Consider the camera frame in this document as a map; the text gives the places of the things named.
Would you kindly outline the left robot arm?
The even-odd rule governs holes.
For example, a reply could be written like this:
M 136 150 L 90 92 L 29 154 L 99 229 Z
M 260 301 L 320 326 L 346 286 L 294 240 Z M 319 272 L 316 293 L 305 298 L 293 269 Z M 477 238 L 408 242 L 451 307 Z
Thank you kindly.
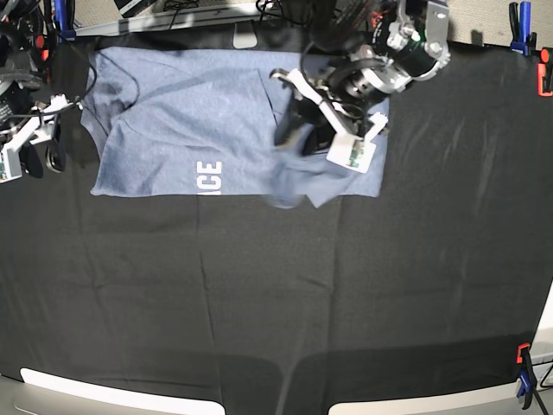
M 444 1 L 334 1 L 312 9 L 299 67 L 270 76 L 291 89 L 274 144 L 292 144 L 307 130 L 302 154 L 328 150 L 337 134 L 380 133 L 377 105 L 450 61 L 449 8 Z

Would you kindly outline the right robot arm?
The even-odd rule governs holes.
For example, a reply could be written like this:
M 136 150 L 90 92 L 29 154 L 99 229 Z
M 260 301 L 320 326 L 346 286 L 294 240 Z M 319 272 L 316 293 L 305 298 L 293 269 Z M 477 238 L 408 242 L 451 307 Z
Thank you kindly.
M 74 37 L 73 1 L 1 2 L 1 183 L 65 170 L 60 115 L 80 107 L 65 94 L 39 100 L 59 44 Z

